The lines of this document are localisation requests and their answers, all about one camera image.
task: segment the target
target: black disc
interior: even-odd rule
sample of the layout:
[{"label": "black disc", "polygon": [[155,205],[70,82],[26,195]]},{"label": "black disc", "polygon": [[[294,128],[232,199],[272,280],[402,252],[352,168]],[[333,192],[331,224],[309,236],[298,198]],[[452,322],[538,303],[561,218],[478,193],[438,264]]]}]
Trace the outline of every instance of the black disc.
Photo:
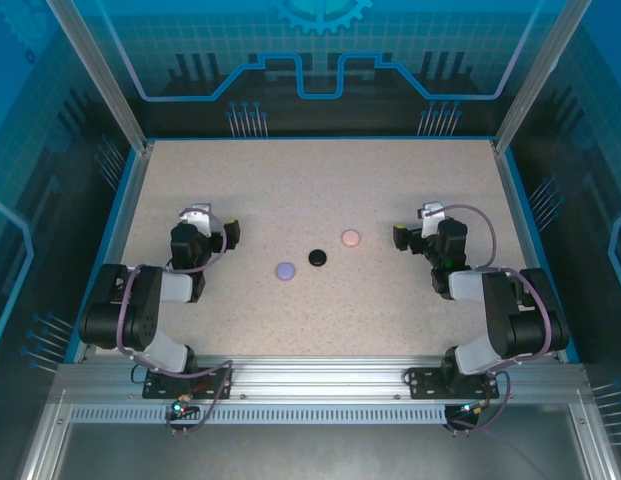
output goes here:
[{"label": "black disc", "polygon": [[314,265],[315,267],[320,267],[321,265],[326,263],[326,260],[328,260],[328,256],[323,250],[317,249],[310,252],[310,255],[308,255],[308,260],[310,261],[311,265]]}]

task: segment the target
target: ventilation slots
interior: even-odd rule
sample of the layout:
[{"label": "ventilation slots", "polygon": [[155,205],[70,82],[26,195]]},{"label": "ventilation slots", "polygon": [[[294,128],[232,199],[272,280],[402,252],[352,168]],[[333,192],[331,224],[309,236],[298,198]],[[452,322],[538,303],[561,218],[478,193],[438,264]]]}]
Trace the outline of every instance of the ventilation slots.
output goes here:
[{"label": "ventilation slots", "polygon": [[[163,423],[165,405],[77,405],[72,423]],[[196,423],[202,412],[174,422]],[[443,424],[442,406],[385,405],[219,405],[212,424]]]}]

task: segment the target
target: beige table surface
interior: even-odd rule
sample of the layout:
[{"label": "beige table surface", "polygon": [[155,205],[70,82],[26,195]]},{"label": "beige table surface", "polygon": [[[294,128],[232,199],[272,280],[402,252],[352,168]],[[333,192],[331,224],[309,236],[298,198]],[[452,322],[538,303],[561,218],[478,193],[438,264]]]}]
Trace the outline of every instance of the beige table surface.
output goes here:
[{"label": "beige table surface", "polygon": [[[524,266],[490,144],[483,140],[158,141],[123,257],[165,265],[177,214],[211,203],[241,223],[241,244],[206,273],[196,304],[162,304],[160,325],[198,354],[429,355],[485,332],[483,306],[441,299],[422,256],[399,252],[392,225],[423,203],[468,203],[492,219],[495,265]],[[472,212],[470,265],[490,255]],[[362,243],[346,248],[342,231]],[[313,267],[321,248],[327,263]],[[296,265],[292,281],[274,274]]]}]

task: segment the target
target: purple disc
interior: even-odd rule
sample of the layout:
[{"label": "purple disc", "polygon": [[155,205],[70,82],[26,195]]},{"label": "purple disc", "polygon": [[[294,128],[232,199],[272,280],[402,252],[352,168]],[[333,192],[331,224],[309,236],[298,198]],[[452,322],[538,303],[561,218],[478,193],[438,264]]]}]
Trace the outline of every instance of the purple disc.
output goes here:
[{"label": "purple disc", "polygon": [[284,282],[291,280],[292,277],[294,277],[295,272],[296,269],[290,262],[283,262],[277,265],[277,278],[279,280],[283,280]]}]

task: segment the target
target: pink disc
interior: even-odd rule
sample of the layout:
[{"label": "pink disc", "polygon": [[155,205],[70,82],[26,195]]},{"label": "pink disc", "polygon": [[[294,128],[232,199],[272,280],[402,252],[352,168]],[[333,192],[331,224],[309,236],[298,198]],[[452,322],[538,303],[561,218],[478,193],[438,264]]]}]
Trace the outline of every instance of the pink disc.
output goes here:
[{"label": "pink disc", "polygon": [[361,241],[361,235],[356,230],[346,230],[341,234],[341,241],[346,247],[356,247]]}]

